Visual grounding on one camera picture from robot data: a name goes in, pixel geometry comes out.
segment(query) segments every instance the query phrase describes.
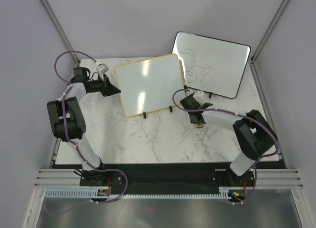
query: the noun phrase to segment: cable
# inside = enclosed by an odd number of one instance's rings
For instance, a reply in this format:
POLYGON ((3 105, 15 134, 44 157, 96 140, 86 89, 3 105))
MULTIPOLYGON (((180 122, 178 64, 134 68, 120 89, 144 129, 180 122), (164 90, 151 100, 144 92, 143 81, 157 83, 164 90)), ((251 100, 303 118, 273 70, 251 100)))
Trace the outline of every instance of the cable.
POLYGON ((175 102, 175 100, 174 100, 175 95, 176 95, 178 92, 180 92, 180 91, 189 91, 189 90, 187 90, 187 89, 180 89, 180 90, 175 91, 175 93, 173 93, 173 95, 172 95, 172 102, 173 102, 173 104, 174 104, 177 108, 179 108, 180 110, 186 111, 186 112, 218 111, 218 112, 223 112, 223 113, 226 113, 226 114, 231 114, 231 115, 234 115, 234 116, 238 116, 238 117, 241 117, 241 118, 245 118, 245 119, 250 120, 251 122, 254 122, 254 123, 257 124, 258 126, 260 126, 260 127, 271 137, 271 139, 273 140, 273 142, 274 142, 274 144, 275 144, 275 146, 276 146, 276 151, 275 151, 274 153, 267 154, 267 155, 263 155, 263 156, 261 156, 260 158, 258 158, 258 160, 255 161, 255 162, 252 164, 251 168, 254 168, 255 165, 260 161, 260 159, 262 159, 262 158, 264 158, 264 157, 276 155, 276 154, 278 153, 278 151, 279 151, 279 144, 278 144, 277 139, 273 136, 273 134, 272 134, 262 123, 258 122, 257 120, 255 120, 255 119, 253 119, 253 118, 251 118, 251 117, 249 117, 249 116, 246 116, 246 115, 243 115, 243 114, 237 114, 237 113, 235 113, 235 112, 227 111, 227 110, 223 110, 223 109, 213 109, 213 108, 212 108, 212 109, 200 109, 200 110, 186 110, 186 109, 184 109, 184 108, 178 106, 178 104, 177 104, 177 103, 175 102))
MULTIPOLYGON (((63 111, 63 121, 64 121, 64 127, 65 127, 65 136, 66 136, 66 139, 67 139, 68 142, 72 143, 73 145, 76 145, 76 151, 77 151, 78 155, 79 155, 80 158, 81 158, 88 166, 90 166, 92 169, 94 169, 95 171, 98 171, 98 172, 100 172, 100 173, 119 172, 119 173, 121 173, 121 174, 124 176, 126 183, 125 183, 125 188, 124 188, 123 192, 122 192, 120 195, 118 195, 117 197, 115 197, 115 198, 113 198, 113 199, 111 199, 111 200, 100 201, 100 202, 98 202, 98 203, 110 203, 110 202, 115 202, 115 201, 119 200, 119 199, 124 195, 124 193, 126 192, 127 185, 128 185, 128 179, 127 179, 127 176, 125 175, 125 173, 124 173, 123 171, 121 171, 121 170, 118 170, 118 169, 100 170, 100 169, 96 168, 95 166, 93 166, 90 162, 88 162, 88 161, 84 158, 84 156, 82 155, 82 153, 81 153, 80 150, 79 150, 79 147, 78 147, 77 143, 75 143, 74 141, 70 140, 69 135, 68 135, 67 117, 66 117, 66 109, 65 109, 65 99, 66 99, 67 95, 69 94, 69 92, 71 91, 71 89, 73 88, 73 85, 71 84, 70 81, 67 81, 67 80, 63 79, 63 78, 58 74, 58 71, 57 71, 57 61, 60 59, 61 56, 63 56, 64 54, 68 54, 68 53, 79 53, 79 54, 82 54, 82 55, 84 55, 84 56, 87 56, 88 58, 90 58, 90 59, 93 60, 94 62, 97 62, 97 61, 96 61, 94 58, 92 58, 91 56, 89 56, 89 55, 87 55, 87 54, 85 54, 85 53, 83 53, 83 52, 76 51, 76 50, 71 50, 71 51, 63 52, 63 53, 61 53, 61 54, 56 58, 56 60, 55 60, 55 63, 54 63, 55 73, 57 74, 57 76, 58 76, 62 81, 64 81, 64 82, 66 82, 67 84, 69 84, 69 88, 66 90, 66 92, 65 92, 65 94, 63 95, 63 98, 62 98, 62 111, 63 111)), ((70 209, 67 209, 66 211, 61 212, 61 213, 55 213, 55 214, 50 213, 50 212, 47 210, 46 207, 45 207, 45 211, 46 211, 47 214, 49 214, 49 215, 51 215, 51 216, 55 216, 55 217, 57 216, 57 217, 58 217, 58 216, 61 216, 61 215, 65 214, 65 213, 67 213, 67 212, 69 212, 69 211, 75 209, 76 207, 79 207, 79 206, 84 205, 84 204, 89 203, 89 202, 91 202, 91 200, 85 201, 85 202, 82 202, 82 203, 79 203, 79 204, 77 204, 76 206, 74 206, 74 207, 72 207, 72 208, 70 208, 70 209)))
POLYGON ((84 156, 82 155, 82 153, 81 153, 80 150, 79 150, 78 144, 75 143, 74 141, 70 140, 70 138, 69 138, 69 135, 68 135, 68 127, 67 127, 67 117, 66 117, 65 100, 66 100, 66 97, 67 97, 67 95, 69 94, 69 92, 71 91, 72 88, 73 88, 73 85, 70 84, 70 85, 69 85, 69 88, 66 90, 66 92, 65 92, 65 94, 63 95, 63 98, 62 98, 62 111, 63 111, 63 121, 64 121, 64 128, 65 128, 66 140, 67 140, 68 142, 70 142, 71 144, 73 144, 73 145, 76 146, 76 151, 77 151, 78 155, 80 156, 80 158, 83 160, 83 162, 85 162, 88 166, 90 166, 90 167, 91 167, 92 169, 94 169, 95 171, 101 172, 101 173, 105 173, 105 172, 119 172, 119 173, 121 173, 121 174, 124 176, 125 181, 126 181, 126 184, 125 184, 125 188, 124 188, 123 192, 122 192, 119 196, 117 196, 117 197, 115 197, 115 198, 113 198, 113 199, 111 199, 111 200, 106 200, 106 201, 102 201, 102 202, 99 202, 99 203, 115 202, 115 201, 119 200, 119 199, 124 195, 124 193, 125 193, 126 190, 127 190, 127 185, 128 185, 127 176, 124 174, 123 171, 118 170, 118 169, 100 170, 100 169, 96 168, 94 165, 92 165, 89 161, 87 161, 87 160, 84 158, 84 156))
POLYGON ((58 212, 58 213, 51 213, 50 211, 48 211, 47 205, 46 205, 47 202, 46 202, 45 205, 44 205, 44 210, 45 210, 45 212, 46 212, 48 215, 50 215, 50 216, 52 216, 52 217, 60 217, 60 216, 62 216, 62 215, 64 215, 64 214, 66 214, 67 212, 70 212, 71 210, 73 210, 73 209, 75 209, 75 208, 77 208, 77 207, 80 207, 81 205, 90 203, 90 202, 91 202, 91 200, 88 200, 88 201, 86 200, 86 201, 84 201, 84 202, 78 203, 77 205, 75 205, 75 206, 73 206, 73 207, 67 209, 66 211, 58 212))
MULTIPOLYGON (((245 191, 243 191, 244 193, 245 193, 245 198, 247 197, 247 191, 245 190, 245 191)), ((239 200, 239 201, 244 201, 244 199, 240 199, 240 198, 238 198, 236 195, 235 195, 235 198, 237 199, 237 200, 239 200)))
POLYGON ((241 191, 241 192, 244 192, 244 191, 246 190, 246 188, 247 188, 247 184, 246 184, 246 182, 245 182, 245 181, 243 181, 243 189, 242 189, 242 191, 241 191))
POLYGON ((80 177, 82 176, 81 170, 76 169, 76 170, 74 170, 74 173, 75 173, 76 175, 80 176, 80 177))
POLYGON ((71 82, 69 82, 69 81, 63 79, 63 78, 58 74, 58 72, 57 72, 57 61, 60 59, 61 56, 65 55, 65 54, 68 54, 68 53, 78 53, 78 54, 82 54, 82 55, 84 55, 84 56, 90 58, 90 59, 93 60, 94 62, 97 62, 97 61, 96 61, 94 58, 92 58, 90 55, 87 55, 87 54, 85 54, 85 53, 83 53, 83 52, 81 52, 81 51, 76 51, 76 50, 69 50, 69 51, 63 52, 63 53, 61 53, 60 55, 58 55, 58 57, 56 58, 55 63, 54 63, 55 73, 56 73, 56 75, 57 75, 62 81, 64 81, 64 82, 67 83, 67 84, 71 84, 71 82))
MULTIPOLYGON (((256 168, 256 167, 253 167, 253 169, 254 169, 254 171, 255 171, 254 183, 253 183, 253 187, 252 187, 252 189, 251 189, 249 195, 248 195, 244 200, 242 200, 242 201, 240 201, 240 202, 234 202, 233 205, 235 205, 235 204, 243 204, 243 203, 246 202, 246 201, 251 197, 251 195, 253 194, 253 192, 254 192, 254 190, 255 190, 255 188, 256 188, 256 185, 257 185, 257 168, 256 168)), ((222 200, 222 202, 226 202, 226 203, 232 204, 230 201, 226 201, 226 200, 222 200)))
POLYGON ((89 73, 89 76, 87 76, 87 77, 90 78, 90 75, 91 75, 90 69, 86 69, 86 71, 89 73))
POLYGON ((94 73, 92 74, 92 76, 89 78, 89 80, 94 81, 93 76, 94 76, 95 74, 98 74, 98 72, 94 72, 94 73))

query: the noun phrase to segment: whiteboard frame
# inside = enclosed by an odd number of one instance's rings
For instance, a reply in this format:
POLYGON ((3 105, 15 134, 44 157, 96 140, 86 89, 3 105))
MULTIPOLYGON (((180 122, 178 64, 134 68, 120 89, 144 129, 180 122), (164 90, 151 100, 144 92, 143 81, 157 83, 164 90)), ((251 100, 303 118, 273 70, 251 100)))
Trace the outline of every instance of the whiteboard frame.
POLYGON ((249 58, 250 58, 251 47, 250 47, 249 45, 247 45, 247 44, 241 44, 241 43, 237 43, 237 42, 233 42, 233 41, 229 41, 229 40, 217 39, 217 38, 206 37, 206 36, 202 36, 202 35, 198 35, 198 34, 193 34, 193 33, 189 33, 189 32, 178 31, 177 34, 176 34, 176 37, 174 38, 172 50, 173 50, 174 45, 175 45, 175 43, 176 43, 177 35, 178 35, 179 33, 185 33, 185 34, 190 34, 190 35, 193 35, 193 36, 204 37, 204 38, 209 38, 209 39, 215 39, 215 40, 220 40, 220 41, 224 41, 224 42, 229 42, 229 43, 239 44, 239 45, 244 45, 244 46, 249 47, 249 50, 250 50, 250 51, 249 51, 249 54, 248 54, 248 57, 247 57, 245 66, 244 66, 244 68, 243 68, 243 72, 242 72, 241 79, 240 79, 240 82, 239 82, 239 85, 238 85, 238 89, 237 89, 237 92, 236 92, 236 96, 234 96, 234 97, 228 97, 228 96, 223 96, 223 95, 216 94, 216 93, 214 93, 214 92, 209 92, 209 91, 204 91, 204 90, 202 90, 202 89, 197 89, 197 88, 189 87, 189 86, 186 85, 186 82, 184 81, 184 87, 185 87, 185 88, 194 89, 194 90, 198 90, 198 91, 203 91, 203 92, 209 93, 210 95, 211 95, 211 94, 214 94, 214 95, 222 96, 222 97, 225 97, 225 98, 228 98, 228 99, 235 99, 235 98, 237 97, 237 95, 238 95, 238 92, 239 92, 239 89, 240 89, 240 85, 241 85, 241 81, 242 81, 243 75, 244 75, 244 73, 245 73, 247 63, 248 63, 249 58))
MULTIPOLYGON (((182 67, 181 67, 181 64, 180 64, 180 59, 178 57, 177 54, 173 54, 173 53, 170 53, 170 54, 165 54, 165 55, 161 55, 161 56, 157 56, 157 57, 152 57, 152 58, 147 58, 147 59, 143 59, 143 60, 137 60, 137 61, 133 61, 133 62, 129 62, 129 63, 124 63, 124 64, 119 64, 119 65, 116 65, 114 68, 113 68, 113 73, 114 73, 114 78, 115 78, 115 82, 119 88, 119 85, 118 85, 118 79, 117 79, 117 73, 116 73, 116 68, 117 67, 120 67, 120 66, 123 66, 123 65, 129 65, 129 64, 134 64, 134 63, 139 63, 139 62, 143 62, 143 61, 146 61, 146 60, 151 60, 151 59, 156 59, 156 58, 161 58, 161 57, 165 57, 165 56, 169 56, 169 55, 176 55, 177 58, 178 58, 178 64, 179 64, 179 70, 180 70, 180 78, 181 78, 181 81, 182 81, 182 89, 185 89, 185 82, 184 82, 184 79, 183 79, 183 76, 182 76, 182 67)), ((120 102, 122 104, 122 108, 123 108, 123 112, 124 112, 124 115, 126 117, 135 117, 135 116, 138 116, 138 115, 143 115, 144 113, 151 113, 151 112, 155 112, 155 111, 161 111, 161 110, 166 110, 168 109, 170 106, 167 106, 167 107, 163 107, 163 108, 159 108, 157 110, 152 110, 152 111, 145 111, 145 112, 141 112, 139 114, 132 114, 132 115, 127 115, 126 114, 126 111, 125 111, 125 106, 124 106, 124 103, 123 103, 123 99, 122 99, 122 95, 121 93, 119 94, 119 99, 120 99, 120 102)))

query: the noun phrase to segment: red wire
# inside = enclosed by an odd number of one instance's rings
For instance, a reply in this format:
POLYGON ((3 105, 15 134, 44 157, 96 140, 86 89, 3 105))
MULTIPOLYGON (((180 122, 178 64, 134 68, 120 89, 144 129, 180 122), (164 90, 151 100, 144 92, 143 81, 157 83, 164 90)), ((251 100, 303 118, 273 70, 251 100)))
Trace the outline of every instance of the red wire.
POLYGON ((242 189, 242 191, 241 191, 241 192, 244 192, 244 191, 246 190, 246 187, 247 187, 247 184, 246 184, 246 182, 245 182, 245 181, 243 181, 243 189, 242 189))

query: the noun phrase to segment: scribble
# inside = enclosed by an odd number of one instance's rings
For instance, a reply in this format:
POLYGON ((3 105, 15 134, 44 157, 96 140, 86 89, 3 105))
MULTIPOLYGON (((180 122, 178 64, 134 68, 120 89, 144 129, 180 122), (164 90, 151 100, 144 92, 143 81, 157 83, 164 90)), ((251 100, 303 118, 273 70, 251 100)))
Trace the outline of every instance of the scribble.
POLYGON ((192 58, 190 59, 190 62, 189 63, 185 63, 185 66, 188 66, 187 68, 186 68, 186 74, 188 74, 188 76, 193 76, 193 79, 194 80, 192 80, 192 81, 186 81, 186 82, 188 82, 188 83, 192 83, 192 82, 195 82, 196 80, 197 80, 197 78, 198 78, 198 75, 197 75, 197 73, 192 69, 193 67, 194 67, 194 65, 195 65, 195 63, 196 63, 196 54, 194 53, 194 51, 193 50, 191 50, 191 49, 185 49, 184 51, 187 51, 187 52, 189 52, 189 53, 182 53, 182 54, 188 54, 188 55, 190 55, 192 58))
POLYGON ((221 49, 209 49, 194 52, 192 49, 184 49, 181 55, 187 55, 185 59, 186 74, 189 76, 186 82, 193 83, 197 80, 204 80, 211 71, 219 73, 231 73, 227 68, 232 59, 221 49))

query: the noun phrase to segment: metal frame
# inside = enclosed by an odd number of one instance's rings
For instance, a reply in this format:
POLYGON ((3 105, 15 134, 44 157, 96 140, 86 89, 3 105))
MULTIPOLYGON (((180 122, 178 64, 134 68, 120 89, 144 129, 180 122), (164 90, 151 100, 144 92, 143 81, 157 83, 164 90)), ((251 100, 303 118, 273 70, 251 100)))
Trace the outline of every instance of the metal frame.
MULTIPOLYGON (((86 189, 79 185, 80 177, 73 169, 41 169, 35 182, 36 189, 86 189)), ((107 189, 108 187, 88 187, 89 189, 107 189)), ((223 189, 240 189, 240 187, 222 187, 223 189)), ((258 169, 255 189, 303 189, 298 171, 294 169, 258 169)))
MULTIPOLYGON (((273 116, 269 110, 269 104, 264 94, 264 89, 260 82, 260 78, 258 76, 258 70, 255 65, 255 60, 259 56, 266 40, 270 36, 277 22, 279 21, 282 13, 284 12, 286 6, 288 5, 290 0, 282 0, 278 10, 276 11, 272 21, 270 22, 267 30, 265 31, 264 36, 262 37, 257 49, 255 50, 251 60, 249 61, 251 71, 254 77, 254 81, 259 93, 260 100, 263 105, 263 109, 267 118, 268 123, 272 127, 273 130, 276 131, 276 126, 274 124, 273 116)), ((63 41, 65 47, 68 50, 73 50, 65 32, 63 31, 58 19, 56 18, 52 8, 50 7, 47 0, 40 0, 42 3, 47 15, 49 16, 51 22, 53 23, 58 35, 63 41)), ((73 60, 78 63, 79 58, 72 54, 73 60)), ((47 167, 58 167, 54 164, 56 159, 56 155, 58 153, 60 140, 54 140, 50 160, 48 162, 47 167)), ((274 168, 275 165, 279 167, 280 164, 277 163, 268 163, 265 162, 270 168, 274 168)), ((218 165, 218 163, 211 163, 212 166, 218 165)), ((32 194, 32 198, 29 204, 29 208, 27 210, 27 214, 23 223, 23 228, 34 228, 38 223, 38 219, 40 216, 40 210, 43 205, 43 199, 46 194, 46 189, 52 188, 64 188, 68 190, 82 190, 87 189, 87 187, 80 187, 79 181, 80 178, 73 173, 73 168, 78 168, 77 165, 68 166, 72 169, 41 169, 39 171, 35 188, 32 194)), ((304 228, 316 228, 315 222, 313 221, 313 213, 308 205, 307 197, 305 195, 305 191, 300 180, 299 174, 296 170, 292 169, 258 169, 257 173, 257 186, 256 189, 291 189, 294 201, 296 204, 296 208, 299 213, 299 217, 301 219, 302 225, 304 228)), ((239 189, 233 187, 226 187, 221 189, 239 189)))
POLYGON ((253 56, 251 57, 252 61, 255 61, 258 58, 258 56, 259 56, 264 44, 266 43, 266 41, 269 38, 271 32, 273 31, 273 29, 275 28, 276 24, 278 23, 281 15, 283 14, 285 8, 287 7, 289 1, 290 0, 282 0, 282 2, 279 5, 275 15, 273 16, 268 28, 266 29, 266 32, 264 33, 262 39, 260 40, 260 43, 259 43, 257 49, 255 50, 253 56))
MULTIPOLYGON (((64 43, 65 47, 67 50, 74 50, 72 45, 70 44, 63 28, 61 27, 53 9, 49 5, 49 2, 47 0, 39 0, 40 3, 42 4, 43 8, 45 9, 50 21, 52 22, 54 28, 56 29, 60 39, 64 43)), ((71 57, 73 58, 73 61, 77 64, 79 62, 79 58, 75 53, 71 53, 71 57)))

